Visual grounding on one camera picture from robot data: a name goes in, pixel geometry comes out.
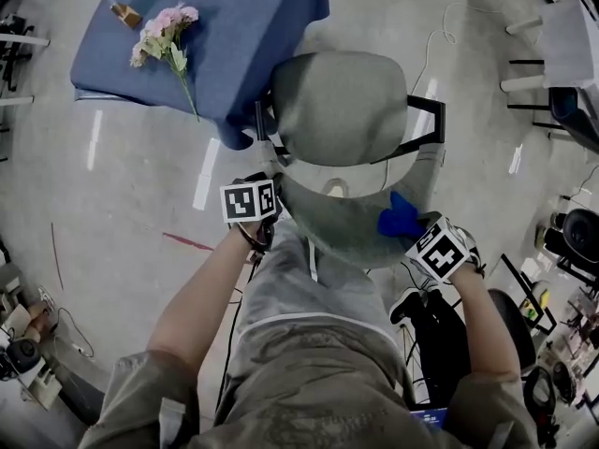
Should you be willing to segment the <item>black metal frame stand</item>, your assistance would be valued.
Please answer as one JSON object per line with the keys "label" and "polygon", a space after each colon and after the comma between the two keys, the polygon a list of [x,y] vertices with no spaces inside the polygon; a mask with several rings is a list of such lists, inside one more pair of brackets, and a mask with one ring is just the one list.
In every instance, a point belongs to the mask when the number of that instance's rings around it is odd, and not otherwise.
{"label": "black metal frame stand", "polygon": [[[523,314],[525,322],[530,330],[537,330],[545,336],[550,336],[553,330],[557,327],[557,321],[553,316],[549,307],[542,308],[537,297],[533,295],[533,284],[529,278],[520,270],[517,270],[511,260],[505,253],[501,254],[501,260],[507,269],[510,271],[520,288],[522,289],[525,298],[520,304],[524,307],[524,303],[528,301],[533,306],[534,318],[531,319],[528,314]],[[541,325],[541,320],[546,316],[550,322],[550,327]]]}

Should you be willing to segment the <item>person's light shoe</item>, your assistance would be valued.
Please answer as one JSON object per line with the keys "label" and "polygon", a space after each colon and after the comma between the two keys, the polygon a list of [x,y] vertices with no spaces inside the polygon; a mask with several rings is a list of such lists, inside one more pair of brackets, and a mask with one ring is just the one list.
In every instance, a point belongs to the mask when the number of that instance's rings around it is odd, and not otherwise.
{"label": "person's light shoe", "polygon": [[328,180],[324,184],[322,193],[327,196],[347,198],[349,195],[349,188],[345,180],[334,178]]}

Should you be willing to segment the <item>person's left forearm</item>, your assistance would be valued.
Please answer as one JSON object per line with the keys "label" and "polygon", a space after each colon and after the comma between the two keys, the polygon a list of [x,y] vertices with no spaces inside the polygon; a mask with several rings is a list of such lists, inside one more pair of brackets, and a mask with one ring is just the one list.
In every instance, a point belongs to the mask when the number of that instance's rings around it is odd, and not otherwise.
{"label": "person's left forearm", "polygon": [[160,315],[147,350],[180,360],[196,377],[223,321],[260,223],[234,226]]}

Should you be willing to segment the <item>table with blue cloth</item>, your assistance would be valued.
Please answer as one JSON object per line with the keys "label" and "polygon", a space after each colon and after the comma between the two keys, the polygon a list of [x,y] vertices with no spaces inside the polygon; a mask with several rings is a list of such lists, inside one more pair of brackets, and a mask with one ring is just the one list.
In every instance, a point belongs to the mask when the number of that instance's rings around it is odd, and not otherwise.
{"label": "table with blue cloth", "polygon": [[182,110],[215,123],[231,150],[249,148],[245,131],[254,123],[254,103],[266,92],[272,69],[290,58],[305,28],[329,15],[329,0],[117,0],[145,20],[183,2],[199,19],[184,33],[187,82],[167,64],[150,59],[130,64],[139,31],[128,28],[100,4],[83,36],[70,72],[83,94],[109,94],[146,106]]}

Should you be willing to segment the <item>person's short-sleeved shirt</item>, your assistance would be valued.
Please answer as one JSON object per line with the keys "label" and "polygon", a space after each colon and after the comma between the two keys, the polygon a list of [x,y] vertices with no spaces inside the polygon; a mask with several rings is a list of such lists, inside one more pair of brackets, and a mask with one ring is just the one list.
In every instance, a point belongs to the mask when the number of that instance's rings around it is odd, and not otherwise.
{"label": "person's short-sleeved shirt", "polygon": [[120,359],[80,449],[538,449],[519,381],[462,378],[436,427],[394,385],[402,363],[380,336],[347,324],[270,324],[231,367],[212,428],[199,427],[197,376],[174,355]]}

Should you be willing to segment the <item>round black device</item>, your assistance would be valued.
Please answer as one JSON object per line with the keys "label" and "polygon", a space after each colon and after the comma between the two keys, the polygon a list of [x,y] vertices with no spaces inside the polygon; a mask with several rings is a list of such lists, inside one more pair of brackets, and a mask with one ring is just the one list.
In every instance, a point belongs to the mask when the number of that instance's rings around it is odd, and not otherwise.
{"label": "round black device", "polygon": [[20,374],[33,369],[41,359],[38,343],[31,339],[14,340],[5,352],[12,367]]}

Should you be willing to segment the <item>small wooden box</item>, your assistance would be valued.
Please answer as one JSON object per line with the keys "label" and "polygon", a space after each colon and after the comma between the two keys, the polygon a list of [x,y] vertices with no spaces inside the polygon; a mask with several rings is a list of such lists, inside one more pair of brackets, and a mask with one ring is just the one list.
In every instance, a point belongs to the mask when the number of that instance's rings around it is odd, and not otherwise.
{"label": "small wooden box", "polygon": [[142,21],[142,17],[129,5],[115,2],[110,5],[110,10],[131,29],[135,29]]}

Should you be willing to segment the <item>red floor tape strip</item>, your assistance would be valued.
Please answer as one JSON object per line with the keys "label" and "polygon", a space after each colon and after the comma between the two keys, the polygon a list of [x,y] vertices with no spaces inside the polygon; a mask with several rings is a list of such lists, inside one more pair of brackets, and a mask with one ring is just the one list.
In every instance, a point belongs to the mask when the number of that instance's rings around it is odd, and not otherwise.
{"label": "red floor tape strip", "polygon": [[189,247],[193,247],[193,248],[196,248],[196,249],[201,250],[201,251],[208,251],[208,252],[214,251],[214,248],[211,247],[211,246],[207,246],[207,245],[201,244],[199,242],[196,242],[196,241],[193,241],[191,239],[187,239],[187,238],[181,237],[179,235],[175,235],[175,234],[168,233],[168,232],[163,232],[162,235],[165,238],[172,239],[172,240],[177,241],[177,242],[179,242],[179,243],[181,243],[183,245],[186,245],[186,246],[189,246]]}

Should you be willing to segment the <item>blue knitted cleaning cloth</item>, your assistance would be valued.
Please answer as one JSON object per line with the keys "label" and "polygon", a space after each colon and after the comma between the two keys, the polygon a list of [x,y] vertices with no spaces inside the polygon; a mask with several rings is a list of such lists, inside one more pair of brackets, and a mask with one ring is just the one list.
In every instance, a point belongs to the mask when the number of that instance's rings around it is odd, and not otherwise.
{"label": "blue knitted cleaning cloth", "polygon": [[404,237],[418,240],[425,230],[418,222],[418,211],[398,192],[390,193],[390,207],[383,210],[378,218],[377,229],[381,235]]}

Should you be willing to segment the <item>dark chair with black legs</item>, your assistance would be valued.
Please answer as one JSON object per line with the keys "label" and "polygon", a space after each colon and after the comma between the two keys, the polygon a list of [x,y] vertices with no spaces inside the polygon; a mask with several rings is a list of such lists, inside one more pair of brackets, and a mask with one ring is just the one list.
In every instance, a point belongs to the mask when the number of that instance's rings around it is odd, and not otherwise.
{"label": "dark chair with black legs", "polygon": [[553,123],[535,122],[535,126],[561,130],[570,140],[599,155],[599,105],[594,106],[586,89],[599,80],[599,65],[591,57],[562,56],[543,59],[515,59],[511,65],[536,65],[542,73],[514,80],[503,80],[505,93],[545,89],[545,104],[514,104],[509,109],[548,112]]}

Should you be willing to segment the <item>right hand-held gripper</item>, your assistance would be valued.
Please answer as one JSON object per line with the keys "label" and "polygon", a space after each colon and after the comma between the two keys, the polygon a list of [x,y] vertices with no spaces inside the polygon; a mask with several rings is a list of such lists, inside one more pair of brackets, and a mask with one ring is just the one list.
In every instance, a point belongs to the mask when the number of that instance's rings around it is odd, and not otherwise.
{"label": "right hand-held gripper", "polygon": [[423,275],[436,282],[447,282],[464,263],[472,264],[484,275],[485,265],[472,235],[445,216],[430,225],[406,256]]}

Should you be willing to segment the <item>pink artificial flower bouquet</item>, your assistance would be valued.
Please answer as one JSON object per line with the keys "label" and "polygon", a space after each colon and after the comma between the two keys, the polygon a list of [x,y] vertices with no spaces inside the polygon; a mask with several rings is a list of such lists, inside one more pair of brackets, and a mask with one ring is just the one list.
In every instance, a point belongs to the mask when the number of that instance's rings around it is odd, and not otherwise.
{"label": "pink artificial flower bouquet", "polygon": [[133,47],[130,65],[143,67],[147,58],[166,62],[183,86],[184,93],[194,116],[199,120],[196,104],[188,88],[186,49],[182,46],[182,34],[199,19],[198,10],[180,2],[176,7],[166,7],[149,19],[139,33],[139,42]]}

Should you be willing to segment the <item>pile of wooden blocks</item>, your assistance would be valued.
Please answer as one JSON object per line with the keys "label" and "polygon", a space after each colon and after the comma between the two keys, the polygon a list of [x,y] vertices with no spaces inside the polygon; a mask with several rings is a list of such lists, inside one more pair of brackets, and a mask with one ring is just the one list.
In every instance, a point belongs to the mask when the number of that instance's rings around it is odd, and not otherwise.
{"label": "pile of wooden blocks", "polygon": [[46,301],[39,301],[29,308],[18,305],[3,323],[3,329],[14,339],[41,342],[50,334],[51,312]]}

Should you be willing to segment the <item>black shoe white sole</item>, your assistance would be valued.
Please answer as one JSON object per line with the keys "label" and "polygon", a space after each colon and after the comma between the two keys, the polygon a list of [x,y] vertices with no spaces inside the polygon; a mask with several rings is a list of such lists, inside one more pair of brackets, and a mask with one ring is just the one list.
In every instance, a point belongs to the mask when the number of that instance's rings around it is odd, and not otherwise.
{"label": "black shoe white sole", "polygon": [[443,300],[439,289],[425,291],[421,294],[418,289],[406,289],[399,301],[390,309],[389,318],[393,325],[402,319],[409,318],[414,326],[432,325],[434,310]]}

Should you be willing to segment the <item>small blue lit screen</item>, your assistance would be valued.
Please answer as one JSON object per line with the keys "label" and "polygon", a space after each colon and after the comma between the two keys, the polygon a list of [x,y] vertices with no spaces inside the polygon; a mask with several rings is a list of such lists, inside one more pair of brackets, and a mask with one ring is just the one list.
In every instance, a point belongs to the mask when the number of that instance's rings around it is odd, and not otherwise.
{"label": "small blue lit screen", "polygon": [[432,427],[441,429],[446,419],[447,408],[432,408],[428,405],[418,406],[411,411],[411,415],[429,424]]}

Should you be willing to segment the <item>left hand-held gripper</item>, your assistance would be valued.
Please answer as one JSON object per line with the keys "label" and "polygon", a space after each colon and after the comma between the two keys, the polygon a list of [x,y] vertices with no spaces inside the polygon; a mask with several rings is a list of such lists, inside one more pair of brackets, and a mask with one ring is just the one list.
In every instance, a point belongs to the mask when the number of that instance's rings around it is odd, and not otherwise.
{"label": "left hand-held gripper", "polygon": [[255,252],[268,252],[276,216],[283,211],[282,175],[257,172],[220,188],[224,222],[236,226]]}

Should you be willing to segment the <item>white metal frame desk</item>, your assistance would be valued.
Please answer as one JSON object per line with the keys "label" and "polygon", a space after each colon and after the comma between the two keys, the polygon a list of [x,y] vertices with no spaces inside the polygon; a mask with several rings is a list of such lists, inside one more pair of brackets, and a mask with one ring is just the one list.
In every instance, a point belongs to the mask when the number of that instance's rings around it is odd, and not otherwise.
{"label": "white metal frame desk", "polygon": [[[51,41],[47,38],[41,38],[36,36],[20,36],[3,33],[0,33],[0,41],[8,43],[35,45],[41,47],[48,47],[51,44]],[[35,98],[32,95],[0,98],[0,108],[32,104],[34,100]]]}

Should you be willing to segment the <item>person's right forearm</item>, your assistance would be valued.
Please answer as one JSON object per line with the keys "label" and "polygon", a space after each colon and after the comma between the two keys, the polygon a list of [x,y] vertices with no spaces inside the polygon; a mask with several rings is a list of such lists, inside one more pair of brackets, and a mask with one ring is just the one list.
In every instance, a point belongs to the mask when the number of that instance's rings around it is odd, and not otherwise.
{"label": "person's right forearm", "polygon": [[482,276],[473,264],[464,263],[449,280],[461,299],[472,372],[516,381],[518,352]]}

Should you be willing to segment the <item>person's grey shorts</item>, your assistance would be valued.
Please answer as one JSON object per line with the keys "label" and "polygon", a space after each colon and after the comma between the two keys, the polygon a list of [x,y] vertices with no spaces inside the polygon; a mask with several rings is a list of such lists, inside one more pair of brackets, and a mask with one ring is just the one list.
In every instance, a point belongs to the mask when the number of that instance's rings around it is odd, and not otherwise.
{"label": "person's grey shorts", "polygon": [[240,343],[257,342],[269,326],[329,323],[369,337],[367,353],[390,364],[391,382],[406,384],[408,373],[390,323],[399,299],[375,285],[365,271],[320,251],[316,276],[310,271],[309,240],[291,220],[274,226],[274,240],[255,277],[244,289]]}

